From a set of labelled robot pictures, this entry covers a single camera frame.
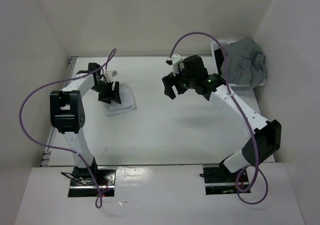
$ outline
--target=white table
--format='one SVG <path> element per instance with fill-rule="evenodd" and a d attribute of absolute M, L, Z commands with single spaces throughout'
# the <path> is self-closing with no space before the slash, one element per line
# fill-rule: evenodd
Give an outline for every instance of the white table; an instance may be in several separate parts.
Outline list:
<path fill-rule="evenodd" d="M 88 63 L 102 65 L 106 57 L 79 57 L 73 68 L 86 70 Z M 202 57 L 209 74 L 216 72 L 211 56 Z M 218 107 L 193 90 L 171 100 L 164 95 L 162 77 L 172 71 L 166 57 L 114 57 L 109 70 L 116 81 L 128 83 L 137 109 L 107 117 L 105 104 L 92 90 L 83 97 L 84 134 L 98 165 L 175 165 L 219 163 L 247 142 L 243 130 Z M 236 90 L 258 113 L 253 90 Z M 54 130 L 50 145 L 67 147 Z M 49 166 L 72 166 L 69 152 L 53 150 Z"/>
<path fill-rule="evenodd" d="M 269 194 L 258 205 L 242 203 L 236 194 L 206 195 L 201 165 L 118 167 L 114 197 L 68 198 L 69 180 L 60 172 L 71 167 L 33 168 L 15 225 L 303 225 L 285 166 L 260 166 Z M 251 180 L 253 168 L 249 168 Z M 265 192 L 258 176 L 250 194 L 256 201 Z"/>

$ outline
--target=gray cloth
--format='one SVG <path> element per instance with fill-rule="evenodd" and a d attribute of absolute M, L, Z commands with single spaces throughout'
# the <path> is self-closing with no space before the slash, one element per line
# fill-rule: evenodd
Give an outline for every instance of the gray cloth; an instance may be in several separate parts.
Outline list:
<path fill-rule="evenodd" d="M 230 84 L 255 88 L 267 77 L 266 56 L 252 38 L 245 37 L 226 45 L 224 49 L 229 65 L 228 81 Z M 222 77 L 225 78 L 224 62 L 221 71 Z"/>

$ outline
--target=white wall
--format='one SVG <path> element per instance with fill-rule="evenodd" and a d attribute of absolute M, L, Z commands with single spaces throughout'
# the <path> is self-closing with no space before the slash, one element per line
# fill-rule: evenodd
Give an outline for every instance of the white wall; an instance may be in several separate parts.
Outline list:
<path fill-rule="evenodd" d="M 319 224 L 320 0 L 273 0 L 254 39 L 267 58 L 260 110 L 282 124 L 278 160 L 306 224 Z"/>
<path fill-rule="evenodd" d="M 272 0 L 38 0 L 69 55 L 166 55 L 193 31 L 218 38 L 253 36 Z M 183 54 L 210 54 L 194 36 Z"/>
<path fill-rule="evenodd" d="M 69 58 L 36 0 L 0 0 L 0 18 L 0 223 L 10 225 L 43 152 L 20 129 L 20 104 L 36 87 L 64 78 Z M 23 116 L 27 130 L 42 142 L 50 130 L 52 89 L 35 95 Z"/>

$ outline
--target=folded white cloth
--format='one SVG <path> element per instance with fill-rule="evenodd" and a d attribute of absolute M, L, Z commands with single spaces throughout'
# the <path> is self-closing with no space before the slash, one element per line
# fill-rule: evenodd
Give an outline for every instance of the folded white cloth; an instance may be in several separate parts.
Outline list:
<path fill-rule="evenodd" d="M 118 114 L 124 114 L 136 110 L 136 101 L 134 95 L 127 83 L 120 83 L 119 94 L 121 104 L 111 101 L 111 104 L 105 104 L 105 115 L 108 117 Z"/>

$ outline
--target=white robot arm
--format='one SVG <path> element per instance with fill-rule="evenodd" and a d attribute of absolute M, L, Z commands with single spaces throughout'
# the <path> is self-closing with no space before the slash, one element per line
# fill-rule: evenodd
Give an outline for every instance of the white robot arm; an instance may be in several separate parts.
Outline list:
<path fill-rule="evenodd" d="M 52 126 L 62 134 L 70 149 L 78 151 L 82 155 L 85 161 L 91 165 L 92 170 L 96 169 L 97 165 L 94 156 L 89 151 L 83 131 L 86 116 L 82 97 L 91 89 L 98 92 L 99 101 L 105 103 L 115 101 L 121 104 L 119 82 L 113 82 L 113 77 L 117 75 L 116 71 L 107 71 L 103 75 L 94 73 L 83 77 L 99 67 L 100 65 L 97 63 L 89 63 L 88 70 L 82 70 L 77 73 L 76 77 L 79 79 L 74 80 L 62 90 L 52 91 L 50 94 Z M 74 167 L 78 173 L 86 174 L 87 169 L 83 161 L 77 154 L 73 153 L 72 156 Z"/>
<path fill-rule="evenodd" d="M 172 65 L 172 72 L 162 79 L 165 95 L 171 99 L 176 97 L 172 89 L 173 86 L 175 86 L 179 95 L 184 94 L 188 89 L 193 89 L 196 93 L 220 107 L 244 129 L 248 142 L 241 150 L 231 154 L 219 164 L 222 169 L 226 169 L 228 173 L 235 173 L 249 165 L 254 166 L 256 162 L 248 127 L 231 96 L 241 106 L 254 131 L 254 137 L 258 145 L 259 164 L 280 148 L 280 123 L 276 120 L 269 121 L 255 112 L 232 89 L 231 94 L 229 94 L 224 79 L 218 74 L 209 75 L 201 57 L 193 55 L 183 59 L 180 55 L 174 54 L 170 59 L 170 64 Z"/>

